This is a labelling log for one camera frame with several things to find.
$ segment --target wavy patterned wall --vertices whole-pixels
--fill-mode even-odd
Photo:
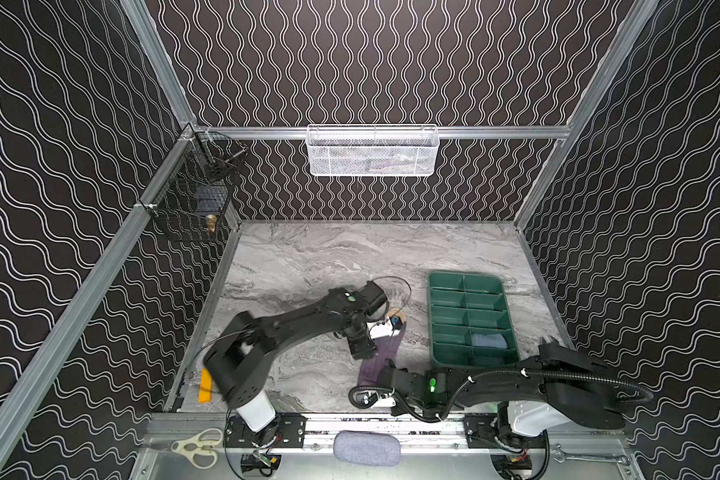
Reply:
[[[172,244],[147,227],[0,478],[128,478],[222,250]]]
[[[179,130],[116,0],[0,2],[0,404]]]
[[[559,125],[631,0],[147,0],[198,121]]]
[[[430,177],[334,178],[309,173],[304,142],[256,141],[232,202],[249,220],[512,221],[553,144],[444,140]]]
[[[647,478],[720,478],[720,0],[665,0],[533,216],[579,349],[659,393]]]

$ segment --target silver wrench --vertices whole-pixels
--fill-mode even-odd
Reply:
[[[605,462],[605,463],[619,463],[623,466],[629,466],[630,459],[624,455],[577,455],[572,453],[563,452],[561,445],[558,443],[552,450],[552,455],[558,463],[563,463],[566,460],[584,460],[586,462]]]

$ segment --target cream-handled scissors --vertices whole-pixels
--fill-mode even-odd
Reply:
[[[224,433],[218,428],[208,428],[195,436],[185,438],[183,440],[175,440],[174,442],[153,443],[145,446],[154,450],[168,451],[185,456],[190,463],[201,469],[211,468],[219,461],[219,454],[214,448],[221,445],[224,439]],[[202,461],[198,463],[198,456],[211,457],[210,463]]]

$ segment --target white mesh basket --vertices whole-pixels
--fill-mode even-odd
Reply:
[[[434,125],[309,125],[309,171],[318,177],[428,177],[440,139]]]

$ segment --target green tray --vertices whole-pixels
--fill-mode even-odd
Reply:
[[[473,347],[473,333],[499,333],[508,349]],[[491,275],[429,274],[429,339],[434,367],[484,369],[520,359],[504,287]]]

